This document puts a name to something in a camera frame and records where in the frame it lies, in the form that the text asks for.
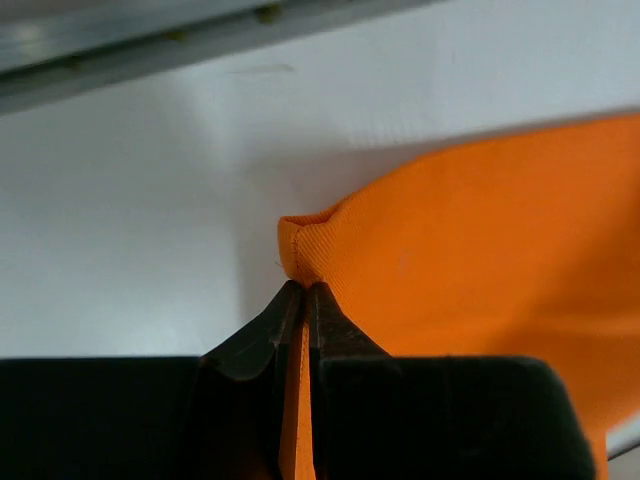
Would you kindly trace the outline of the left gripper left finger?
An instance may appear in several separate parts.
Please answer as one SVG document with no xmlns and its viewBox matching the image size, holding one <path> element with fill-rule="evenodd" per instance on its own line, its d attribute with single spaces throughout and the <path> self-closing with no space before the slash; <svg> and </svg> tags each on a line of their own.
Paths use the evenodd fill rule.
<svg viewBox="0 0 640 480">
<path fill-rule="evenodd" d="M 202 357 L 199 477 L 280 479 L 290 351 L 302 286 L 287 281 L 253 320 Z"/>
</svg>

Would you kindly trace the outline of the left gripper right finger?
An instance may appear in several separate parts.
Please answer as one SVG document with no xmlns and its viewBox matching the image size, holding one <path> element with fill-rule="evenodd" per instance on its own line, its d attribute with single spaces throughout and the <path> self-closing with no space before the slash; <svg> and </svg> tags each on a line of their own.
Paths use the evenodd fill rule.
<svg viewBox="0 0 640 480">
<path fill-rule="evenodd" d="M 343 313 L 326 283 L 308 291 L 313 465 L 319 479 L 389 473 L 383 417 L 399 408 L 397 364 Z"/>
</svg>

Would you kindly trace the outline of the orange trousers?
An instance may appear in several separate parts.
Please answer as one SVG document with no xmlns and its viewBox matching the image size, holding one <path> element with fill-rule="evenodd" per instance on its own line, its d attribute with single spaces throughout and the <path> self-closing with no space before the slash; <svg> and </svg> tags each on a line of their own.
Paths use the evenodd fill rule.
<svg viewBox="0 0 640 480">
<path fill-rule="evenodd" d="M 284 217 L 280 261 L 396 355 L 528 355 L 564 381 L 608 475 L 639 408 L 639 118 L 494 137 Z"/>
</svg>

